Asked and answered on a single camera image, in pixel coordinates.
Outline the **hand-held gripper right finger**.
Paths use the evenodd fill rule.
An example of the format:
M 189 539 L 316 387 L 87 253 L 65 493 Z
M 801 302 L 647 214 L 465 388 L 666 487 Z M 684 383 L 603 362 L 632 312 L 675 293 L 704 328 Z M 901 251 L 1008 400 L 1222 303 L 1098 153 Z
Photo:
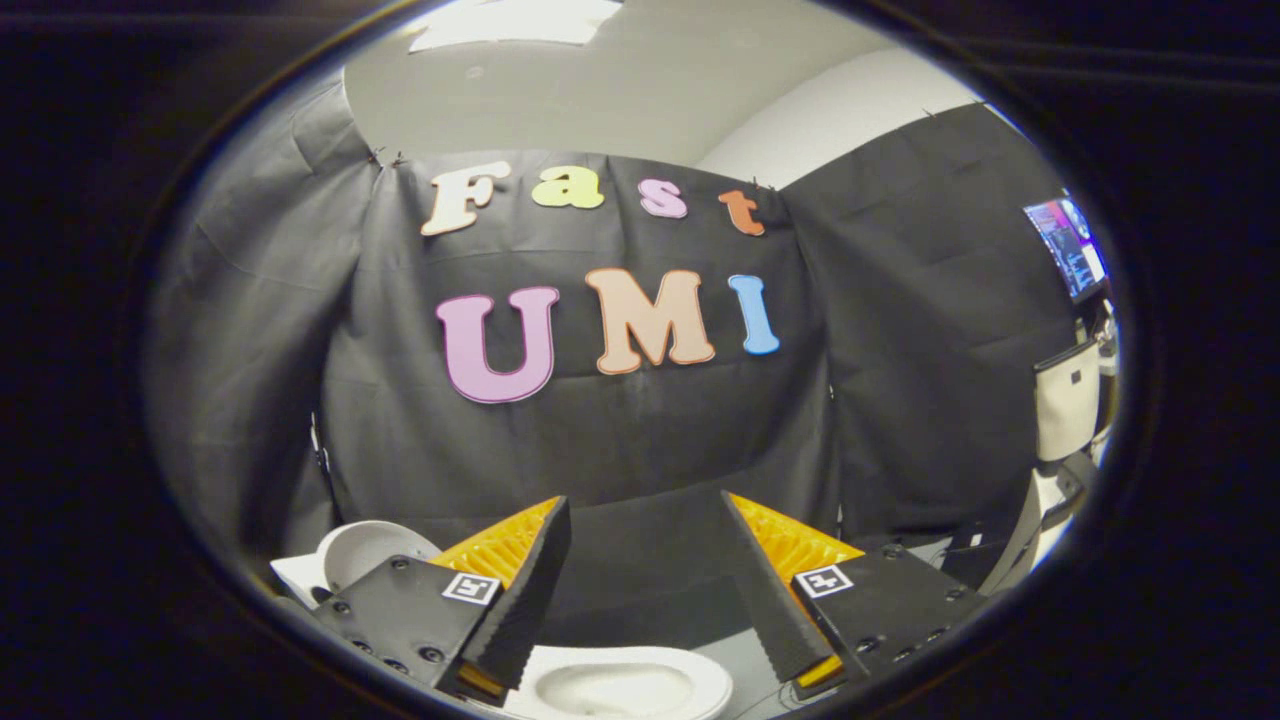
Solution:
M 721 502 L 739 596 L 772 673 L 800 700 L 881 679 L 987 603 L 897 544 L 859 550 L 740 495 Z

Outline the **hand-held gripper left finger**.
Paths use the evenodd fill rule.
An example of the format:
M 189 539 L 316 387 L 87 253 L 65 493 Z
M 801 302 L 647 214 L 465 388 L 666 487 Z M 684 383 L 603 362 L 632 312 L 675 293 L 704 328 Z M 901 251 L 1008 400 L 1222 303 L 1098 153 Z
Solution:
M 500 706 L 517 689 L 572 537 L 570 501 L 554 496 L 439 555 L 385 544 L 330 546 L 332 578 L 314 621 L 419 685 Z

